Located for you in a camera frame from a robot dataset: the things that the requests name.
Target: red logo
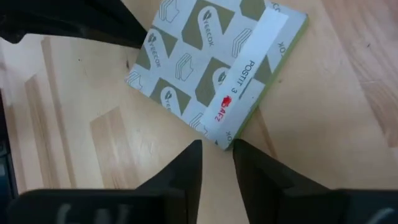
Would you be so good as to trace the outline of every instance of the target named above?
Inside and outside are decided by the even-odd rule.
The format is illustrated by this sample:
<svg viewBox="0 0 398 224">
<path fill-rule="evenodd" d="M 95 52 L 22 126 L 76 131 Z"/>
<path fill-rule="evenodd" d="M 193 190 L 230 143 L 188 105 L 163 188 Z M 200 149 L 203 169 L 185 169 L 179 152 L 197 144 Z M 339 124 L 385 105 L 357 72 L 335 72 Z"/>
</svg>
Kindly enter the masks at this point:
<svg viewBox="0 0 398 224">
<path fill-rule="evenodd" d="M 223 99 L 223 102 L 221 103 L 221 108 L 220 111 L 218 112 L 217 116 L 215 117 L 216 121 L 220 122 L 225 115 L 225 110 L 224 108 L 229 107 L 229 104 L 231 104 L 232 98 L 230 96 L 226 96 Z"/>
<path fill-rule="evenodd" d="M 224 108 L 228 107 L 231 102 L 232 102 L 232 98 L 230 96 L 226 96 L 226 97 L 224 97 L 221 106 Z"/>
</svg>

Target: wooden table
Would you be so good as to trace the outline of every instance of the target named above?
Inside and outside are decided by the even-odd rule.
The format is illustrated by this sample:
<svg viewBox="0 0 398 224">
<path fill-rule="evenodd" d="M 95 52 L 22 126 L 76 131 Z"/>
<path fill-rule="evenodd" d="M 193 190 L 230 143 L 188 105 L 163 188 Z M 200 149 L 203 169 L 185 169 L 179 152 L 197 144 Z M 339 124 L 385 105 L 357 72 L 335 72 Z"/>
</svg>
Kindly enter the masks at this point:
<svg viewBox="0 0 398 224">
<path fill-rule="evenodd" d="M 310 25 L 243 139 L 327 187 L 396 189 L 398 2 L 278 2 Z M 148 29 L 159 0 L 125 3 Z M 125 84 L 138 50 L 28 35 L 1 52 L 19 192 L 133 189 L 203 139 Z M 198 221 L 247 223 L 231 152 L 203 143 Z"/>
</svg>

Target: black object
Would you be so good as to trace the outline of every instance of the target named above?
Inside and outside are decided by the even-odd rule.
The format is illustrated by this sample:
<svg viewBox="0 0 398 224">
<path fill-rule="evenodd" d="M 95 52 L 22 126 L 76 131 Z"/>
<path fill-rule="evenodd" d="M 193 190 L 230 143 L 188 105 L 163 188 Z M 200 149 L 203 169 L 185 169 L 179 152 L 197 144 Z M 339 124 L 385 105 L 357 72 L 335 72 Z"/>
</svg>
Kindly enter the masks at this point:
<svg viewBox="0 0 398 224">
<path fill-rule="evenodd" d="M 147 35 L 120 0 L 1 0 L 0 36 L 16 44 L 28 33 L 135 48 L 141 47 Z"/>
<path fill-rule="evenodd" d="M 329 190 L 243 140 L 233 149 L 250 224 L 398 223 L 398 192 Z M 196 223 L 202 145 L 194 141 L 136 190 L 36 190 L 14 201 L 9 223 Z"/>
<path fill-rule="evenodd" d="M 0 93 L 0 223 L 6 223 L 6 208 L 18 196 L 10 144 Z"/>
<path fill-rule="evenodd" d="M 175 223 L 197 221 L 201 141 L 194 141 L 136 190 L 35 190 L 9 208 L 9 223 Z"/>
<path fill-rule="evenodd" d="M 397 191 L 329 190 L 243 140 L 233 157 L 250 224 L 398 223 Z"/>
</svg>

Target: wooden surface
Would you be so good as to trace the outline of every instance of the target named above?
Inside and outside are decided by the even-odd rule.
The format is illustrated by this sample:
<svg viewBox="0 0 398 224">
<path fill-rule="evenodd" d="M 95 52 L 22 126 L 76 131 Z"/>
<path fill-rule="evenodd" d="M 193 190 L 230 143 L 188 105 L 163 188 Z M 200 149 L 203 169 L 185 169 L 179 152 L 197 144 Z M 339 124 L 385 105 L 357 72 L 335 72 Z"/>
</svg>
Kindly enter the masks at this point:
<svg viewBox="0 0 398 224">
<path fill-rule="evenodd" d="M 159 0 L 126 0 L 148 29 Z M 398 188 L 398 2 L 280 0 L 310 25 L 243 139 L 327 187 Z M 1 41 L 19 192 L 134 188 L 202 137 L 128 87 L 138 50 Z M 231 152 L 204 140 L 199 223 L 247 223 Z"/>
</svg>

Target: white label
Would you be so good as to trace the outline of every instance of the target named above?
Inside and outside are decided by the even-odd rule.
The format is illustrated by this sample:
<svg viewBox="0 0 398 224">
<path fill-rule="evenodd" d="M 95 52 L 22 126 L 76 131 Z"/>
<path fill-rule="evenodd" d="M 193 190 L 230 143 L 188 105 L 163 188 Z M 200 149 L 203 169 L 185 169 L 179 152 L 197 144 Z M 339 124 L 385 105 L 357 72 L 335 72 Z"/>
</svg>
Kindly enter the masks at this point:
<svg viewBox="0 0 398 224">
<path fill-rule="evenodd" d="M 206 126 L 210 134 L 217 133 L 226 116 L 247 116 L 247 114 L 234 114 L 233 108 L 239 105 L 239 96 L 257 72 L 288 18 L 285 14 L 276 12 L 270 7 L 264 11 L 201 118 L 202 124 Z"/>
</svg>

